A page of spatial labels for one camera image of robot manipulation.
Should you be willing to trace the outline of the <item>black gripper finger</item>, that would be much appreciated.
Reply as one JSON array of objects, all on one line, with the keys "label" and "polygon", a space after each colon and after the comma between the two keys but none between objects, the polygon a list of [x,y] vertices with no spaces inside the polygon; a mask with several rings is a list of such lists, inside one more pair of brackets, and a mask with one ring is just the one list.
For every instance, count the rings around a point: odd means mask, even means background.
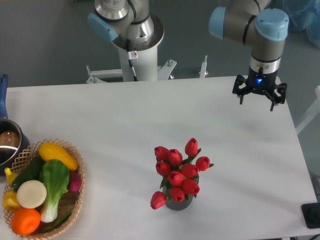
[{"label": "black gripper finger", "polygon": [[273,84],[272,86],[263,89],[262,93],[265,95],[270,101],[270,111],[272,112],[274,107],[278,104],[284,104],[286,100],[286,91],[287,91],[287,84],[280,83],[280,84]]},{"label": "black gripper finger", "polygon": [[253,85],[250,83],[249,79],[242,75],[237,75],[233,85],[232,93],[237,95],[240,105],[243,104],[244,96],[250,94],[252,91]]}]

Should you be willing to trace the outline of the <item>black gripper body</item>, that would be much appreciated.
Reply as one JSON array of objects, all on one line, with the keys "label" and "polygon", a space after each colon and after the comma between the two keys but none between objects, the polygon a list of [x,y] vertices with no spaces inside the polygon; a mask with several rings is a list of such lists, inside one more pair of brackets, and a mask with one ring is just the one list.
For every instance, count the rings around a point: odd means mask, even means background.
[{"label": "black gripper body", "polygon": [[274,60],[261,60],[250,58],[248,78],[245,86],[249,93],[271,96],[276,88],[276,77],[281,58]]}]

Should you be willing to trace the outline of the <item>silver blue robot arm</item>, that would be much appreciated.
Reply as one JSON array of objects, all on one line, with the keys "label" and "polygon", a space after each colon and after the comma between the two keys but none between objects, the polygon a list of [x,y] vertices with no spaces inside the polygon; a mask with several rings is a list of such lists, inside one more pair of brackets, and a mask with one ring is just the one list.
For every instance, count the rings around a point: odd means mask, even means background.
[{"label": "silver blue robot arm", "polygon": [[[267,0],[237,0],[212,12],[208,30],[212,36],[251,48],[248,76],[238,75],[233,94],[267,97],[273,106],[286,100],[285,83],[276,83],[288,35],[289,17]],[[147,0],[97,0],[87,18],[90,28],[118,49],[122,78],[131,81],[167,80],[175,67],[158,66],[158,45],[164,37],[161,20],[150,12]]]}]

